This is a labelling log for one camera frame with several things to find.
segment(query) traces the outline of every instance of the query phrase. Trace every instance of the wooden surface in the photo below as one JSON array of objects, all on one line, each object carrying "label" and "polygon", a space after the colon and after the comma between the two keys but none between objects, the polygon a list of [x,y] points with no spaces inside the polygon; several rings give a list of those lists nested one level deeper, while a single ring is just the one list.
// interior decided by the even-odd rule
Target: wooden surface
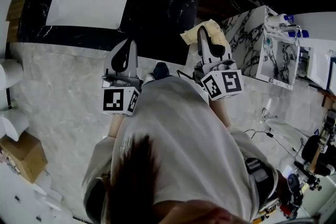
[{"label": "wooden surface", "polygon": [[7,21],[9,21],[7,42],[17,41],[17,30],[19,27],[24,4],[25,0],[12,0],[12,2],[10,3],[7,14]]}]

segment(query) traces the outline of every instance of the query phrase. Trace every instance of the yellow cloth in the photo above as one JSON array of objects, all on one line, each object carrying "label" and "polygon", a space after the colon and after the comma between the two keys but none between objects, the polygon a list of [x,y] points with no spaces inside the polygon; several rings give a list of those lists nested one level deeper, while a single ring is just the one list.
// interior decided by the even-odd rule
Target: yellow cloth
[{"label": "yellow cloth", "polygon": [[181,37],[187,45],[197,42],[197,31],[201,26],[205,27],[213,44],[223,45],[224,47],[230,46],[220,26],[214,20],[202,22],[201,24],[181,34]]}]

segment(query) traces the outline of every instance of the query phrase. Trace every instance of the white t-shirt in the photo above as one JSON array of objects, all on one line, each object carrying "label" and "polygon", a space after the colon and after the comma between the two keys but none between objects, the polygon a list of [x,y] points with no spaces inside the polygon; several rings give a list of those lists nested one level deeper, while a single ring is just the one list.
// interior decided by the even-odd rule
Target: white t-shirt
[{"label": "white t-shirt", "polygon": [[[191,83],[169,77],[145,85],[135,113],[124,119],[117,138],[107,137],[96,146],[83,190],[87,191],[89,183],[106,172],[110,163],[113,173],[130,139],[149,135],[160,164],[155,204],[208,200],[252,221],[259,198],[244,157],[255,157],[272,166],[246,133],[224,126],[202,98],[201,87],[197,90],[198,85]],[[272,170],[276,186],[278,176]]]}]

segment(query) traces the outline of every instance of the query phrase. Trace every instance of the marble floor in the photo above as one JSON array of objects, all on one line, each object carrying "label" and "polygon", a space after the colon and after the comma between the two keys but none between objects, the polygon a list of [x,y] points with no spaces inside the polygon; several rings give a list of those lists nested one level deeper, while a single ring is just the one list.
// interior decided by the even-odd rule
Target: marble floor
[{"label": "marble floor", "polygon": [[[28,132],[42,141],[52,188],[64,196],[75,216],[87,220],[80,187],[93,147],[107,135],[111,122],[110,115],[100,113],[101,75],[109,52],[28,43],[12,43],[10,48],[24,66],[23,80],[10,89],[12,100],[28,115]],[[192,74],[197,61],[197,48],[191,45],[186,66],[167,65],[171,74],[178,69]],[[155,65],[156,60],[139,57],[138,76],[144,79]],[[314,131],[321,125],[323,96],[308,84],[296,81],[293,91],[249,77],[244,84],[243,94],[225,101],[233,124],[241,130],[267,129],[261,110],[270,99],[272,111],[294,127]],[[292,163],[273,139],[259,133],[254,141],[278,169]]]}]

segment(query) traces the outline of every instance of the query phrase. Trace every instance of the sleeve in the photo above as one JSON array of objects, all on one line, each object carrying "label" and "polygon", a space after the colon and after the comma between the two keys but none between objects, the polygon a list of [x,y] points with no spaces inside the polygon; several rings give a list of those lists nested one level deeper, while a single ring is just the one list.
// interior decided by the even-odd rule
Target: sleeve
[{"label": "sleeve", "polygon": [[107,169],[111,167],[114,142],[115,138],[107,136],[95,145],[88,169],[82,182],[83,198],[85,198],[87,190],[90,189],[90,183],[96,177],[106,173]]},{"label": "sleeve", "polygon": [[278,185],[277,170],[268,162],[267,157],[260,151],[260,149],[258,149],[252,139],[245,132],[232,126],[228,130],[235,142],[237,143],[242,155],[244,156],[244,159],[257,158],[262,161],[267,167],[272,169],[274,178],[274,187],[271,193],[272,195]]}]

